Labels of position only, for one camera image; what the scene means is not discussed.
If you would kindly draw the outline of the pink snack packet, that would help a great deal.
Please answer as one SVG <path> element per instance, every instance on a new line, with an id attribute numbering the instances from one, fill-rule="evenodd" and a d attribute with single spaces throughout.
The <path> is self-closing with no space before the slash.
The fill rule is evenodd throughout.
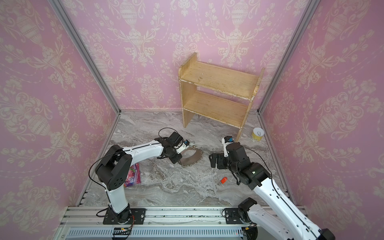
<path id="1" fill-rule="evenodd" d="M 132 165 L 129 169 L 124 187 L 128 188 L 141 183 L 141 172 L 139 163 Z"/>

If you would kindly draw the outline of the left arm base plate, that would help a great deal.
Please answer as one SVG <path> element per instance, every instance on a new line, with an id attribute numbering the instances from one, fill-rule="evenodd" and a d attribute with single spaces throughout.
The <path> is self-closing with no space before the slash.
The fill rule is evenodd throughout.
<path id="1" fill-rule="evenodd" d="M 145 208 L 133 208 L 123 210 L 120 214 L 116 214 L 112 208 L 108 208 L 103 220 L 104 225 L 143 225 L 146 217 Z"/>

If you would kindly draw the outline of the metal key ring plate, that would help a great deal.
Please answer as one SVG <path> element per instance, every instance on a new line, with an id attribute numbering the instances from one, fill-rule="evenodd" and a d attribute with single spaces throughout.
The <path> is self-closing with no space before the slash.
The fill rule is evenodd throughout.
<path id="1" fill-rule="evenodd" d="M 196 146 L 188 147 L 181 152 L 182 158 L 180 159 L 179 164 L 183 168 L 191 167 L 203 158 L 203 154 L 204 152 Z"/>

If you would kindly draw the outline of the wooden two-tier shelf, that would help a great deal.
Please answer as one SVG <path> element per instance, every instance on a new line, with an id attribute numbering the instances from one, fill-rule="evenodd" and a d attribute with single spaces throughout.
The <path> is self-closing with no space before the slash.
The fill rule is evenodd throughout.
<path id="1" fill-rule="evenodd" d="M 237 128 L 238 141 L 265 70 L 256 76 L 200 62 L 197 53 L 191 54 L 178 70 L 183 126 L 200 115 Z"/>

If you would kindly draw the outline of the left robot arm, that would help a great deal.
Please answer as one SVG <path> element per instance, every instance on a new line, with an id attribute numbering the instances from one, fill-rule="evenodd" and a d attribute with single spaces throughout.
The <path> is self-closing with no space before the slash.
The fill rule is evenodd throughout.
<path id="1" fill-rule="evenodd" d="M 124 190 L 130 168 L 150 158 L 167 158 L 175 164 L 181 160 L 182 151 L 189 146 L 190 142 L 177 131 L 169 137 L 158 137 L 151 142 L 133 147 L 112 146 L 100 160 L 97 160 L 95 167 L 98 184 L 105 189 L 109 200 L 107 214 L 118 224 L 132 223 L 133 214 Z"/>

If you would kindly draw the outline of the red capped key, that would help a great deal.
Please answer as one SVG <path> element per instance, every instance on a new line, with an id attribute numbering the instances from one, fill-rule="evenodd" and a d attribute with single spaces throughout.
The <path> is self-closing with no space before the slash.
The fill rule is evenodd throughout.
<path id="1" fill-rule="evenodd" d="M 223 185 L 227 182 L 228 178 L 227 177 L 223 177 L 221 180 L 219 180 L 218 182 L 218 185 Z"/>

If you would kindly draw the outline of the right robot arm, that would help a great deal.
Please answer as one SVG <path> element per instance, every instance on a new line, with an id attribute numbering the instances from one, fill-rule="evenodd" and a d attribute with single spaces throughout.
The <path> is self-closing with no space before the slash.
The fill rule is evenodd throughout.
<path id="1" fill-rule="evenodd" d="M 247 198 L 238 206 L 242 222 L 256 224 L 278 240 L 334 240 L 329 229 L 321 229 L 306 217 L 283 193 L 269 170 L 259 163 L 252 163 L 245 148 L 227 136 L 222 139 L 224 152 L 209 156 L 211 167 L 229 170 L 237 184 L 248 186 L 260 196 L 275 212 L 267 213 L 252 198 Z"/>

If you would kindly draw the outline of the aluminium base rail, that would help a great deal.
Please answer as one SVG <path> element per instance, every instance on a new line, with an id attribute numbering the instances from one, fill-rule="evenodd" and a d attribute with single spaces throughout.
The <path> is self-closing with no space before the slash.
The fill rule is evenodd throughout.
<path id="1" fill-rule="evenodd" d="M 70 207 L 54 235 L 56 240 L 246 240 L 276 239 L 256 224 L 227 225 L 225 208 L 143 207 L 143 225 L 104 225 L 107 208 Z"/>

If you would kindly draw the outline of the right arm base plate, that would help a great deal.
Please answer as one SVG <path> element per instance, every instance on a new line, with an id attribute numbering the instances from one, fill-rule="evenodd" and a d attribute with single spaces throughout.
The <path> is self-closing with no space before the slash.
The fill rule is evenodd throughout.
<path id="1" fill-rule="evenodd" d="M 225 208 L 222 215 L 227 225 L 252 224 L 247 212 L 239 208 Z"/>

